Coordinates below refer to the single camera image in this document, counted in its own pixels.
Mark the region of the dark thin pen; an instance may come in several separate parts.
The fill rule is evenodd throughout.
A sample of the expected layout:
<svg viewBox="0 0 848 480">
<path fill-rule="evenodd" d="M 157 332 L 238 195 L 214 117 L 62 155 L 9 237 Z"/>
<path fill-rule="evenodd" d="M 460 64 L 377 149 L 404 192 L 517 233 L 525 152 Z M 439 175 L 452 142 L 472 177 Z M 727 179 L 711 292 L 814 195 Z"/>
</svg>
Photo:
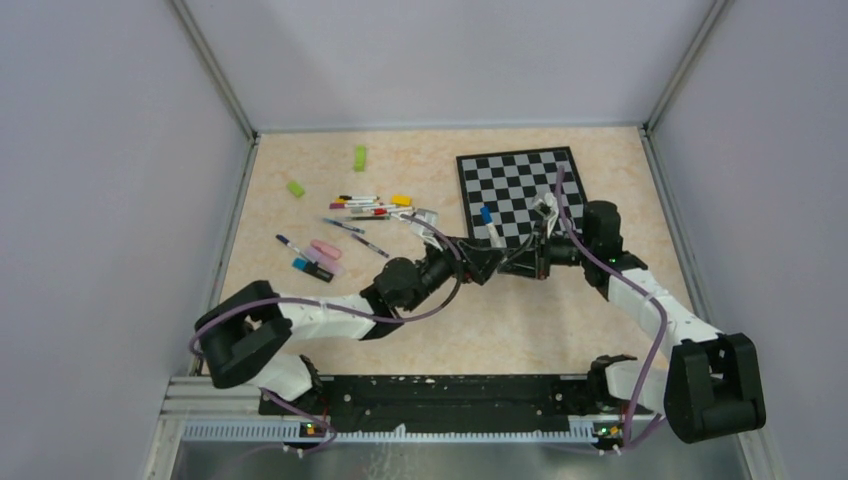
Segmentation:
<svg viewBox="0 0 848 480">
<path fill-rule="evenodd" d="M 390 255 L 388 252 L 386 252 L 385 250 L 381 249 L 380 247 L 378 247 L 378 246 L 377 246 L 377 245 L 375 245 L 374 243 L 370 242 L 369 240 L 365 239 L 364 237 L 362 237 L 362 236 L 361 236 L 361 235 L 359 235 L 358 233 L 353 232 L 353 233 L 351 233 L 351 234 L 350 234 L 350 236 L 351 236 L 351 237 L 352 237 L 352 238 L 353 238 L 356 242 L 360 243 L 361 245 L 365 246 L 365 247 L 366 247 L 366 248 L 368 248 L 370 251 L 375 252 L 376 254 L 380 255 L 381 257 L 386 258 L 386 259 L 388 259 L 388 258 L 390 258 L 390 257 L 391 257 L 391 255 Z"/>
</svg>

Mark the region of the pink highlighter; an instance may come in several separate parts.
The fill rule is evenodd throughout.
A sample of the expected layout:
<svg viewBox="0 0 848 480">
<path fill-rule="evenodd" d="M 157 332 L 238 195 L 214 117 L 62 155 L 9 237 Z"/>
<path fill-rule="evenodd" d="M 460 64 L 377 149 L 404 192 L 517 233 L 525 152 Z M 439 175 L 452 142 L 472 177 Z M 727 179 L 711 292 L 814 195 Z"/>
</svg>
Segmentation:
<svg viewBox="0 0 848 480">
<path fill-rule="evenodd" d="M 310 245 L 323 255 L 333 260 L 339 260 L 343 255 L 342 251 L 338 247 L 322 240 L 313 239 L 310 241 Z"/>
</svg>

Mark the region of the blue black highlighter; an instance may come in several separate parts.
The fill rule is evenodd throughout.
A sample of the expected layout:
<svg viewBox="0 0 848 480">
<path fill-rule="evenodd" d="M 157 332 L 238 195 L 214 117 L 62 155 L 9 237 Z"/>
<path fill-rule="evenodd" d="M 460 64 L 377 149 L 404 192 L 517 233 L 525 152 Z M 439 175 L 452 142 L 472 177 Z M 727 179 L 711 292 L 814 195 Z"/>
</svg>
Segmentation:
<svg viewBox="0 0 848 480">
<path fill-rule="evenodd" d="M 292 267 L 325 283 L 330 283 L 334 279 L 334 274 L 332 272 L 327 271 L 320 267 L 317 263 L 308 261 L 304 258 L 294 259 Z"/>
</svg>

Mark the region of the blue capped white marker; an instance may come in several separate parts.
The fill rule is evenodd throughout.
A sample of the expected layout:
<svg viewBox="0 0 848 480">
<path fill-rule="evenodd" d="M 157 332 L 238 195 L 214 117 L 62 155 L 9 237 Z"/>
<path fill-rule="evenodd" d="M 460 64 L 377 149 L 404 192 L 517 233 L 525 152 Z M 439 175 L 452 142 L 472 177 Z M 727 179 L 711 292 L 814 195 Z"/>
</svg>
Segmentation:
<svg viewBox="0 0 848 480">
<path fill-rule="evenodd" d="M 482 206 L 480 209 L 483 224 L 487 230 L 490 243 L 495 248 L 503 248 L 504 243 L 498 232 L 498 229 L 491 216 L 491 212 L 487 206 Z"/>
</svg>

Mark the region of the lilac highlighter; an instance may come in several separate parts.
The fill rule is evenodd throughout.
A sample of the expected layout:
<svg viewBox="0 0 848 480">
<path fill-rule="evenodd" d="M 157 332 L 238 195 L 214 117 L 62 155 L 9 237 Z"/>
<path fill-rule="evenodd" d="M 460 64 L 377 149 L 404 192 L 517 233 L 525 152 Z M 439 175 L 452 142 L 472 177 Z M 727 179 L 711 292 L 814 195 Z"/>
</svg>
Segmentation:
<svg viewBox="0 0 848 480">
<path fill-rule="evenodd" d="M 303 254 L 308 260 L 316 263 L 322 269 L 332 273 L 333 275 L 343 275 L 346 270 L 338 263 L 337 260 L 325 255 L 314 247 L 308 247 L 303 251 Z"/>
</svg>

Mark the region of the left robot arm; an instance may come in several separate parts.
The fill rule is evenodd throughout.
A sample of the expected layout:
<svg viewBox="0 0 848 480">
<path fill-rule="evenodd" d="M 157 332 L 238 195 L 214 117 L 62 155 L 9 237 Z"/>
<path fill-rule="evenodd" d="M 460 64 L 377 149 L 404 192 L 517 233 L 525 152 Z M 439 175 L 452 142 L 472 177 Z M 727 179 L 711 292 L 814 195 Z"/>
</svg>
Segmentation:
<svg viewBox="0 0 848 480">
<path fill-rule="evenodd" d="M 403 324 L 440 312 L 418 307 L 446 282 L 455 297 L 465 283 L 484 284 L 509 252 L 474 239 L 447 237 L 426 246 L 423 258 L 388 260 L 372 283 L 337 297 L 295 297 L 256 280 L 223 300 L 194 325 L 191 351 L 207 366 L 217 389 L 251 385 L 269 390 L 297 413 L 319 404 L 319 378 L 304 355 L 284 354 L 289 342 L 388 336 Z"/>
</svg>

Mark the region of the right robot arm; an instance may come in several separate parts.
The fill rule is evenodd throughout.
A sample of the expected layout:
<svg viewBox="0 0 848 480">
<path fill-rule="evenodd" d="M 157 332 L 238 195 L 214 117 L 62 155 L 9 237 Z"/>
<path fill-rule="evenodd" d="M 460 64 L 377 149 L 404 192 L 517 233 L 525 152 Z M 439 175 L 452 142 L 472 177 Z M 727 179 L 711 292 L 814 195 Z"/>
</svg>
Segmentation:
<svg viewBox="0 0 848 480">
<path fill-rule="evenodd" d="M 624 406 L 620 438 L 625 445 L 636 442 L 632 423 L 638 408 L 666 421 L 687 444 L 765 426 L 754 342 L 699 318 L 625 250 L 614 203 L 589 202 L 580 226 L 552 194 L 536 197 L 531 207 L 540 218 L 500 272 L 542 280 L 553 266 L 581 267 L 586 282 L 653 340 L 645 359 L 600 356 L 587 374 L 586 397 L 594 409 L 612 412 Z"/>
</svg>

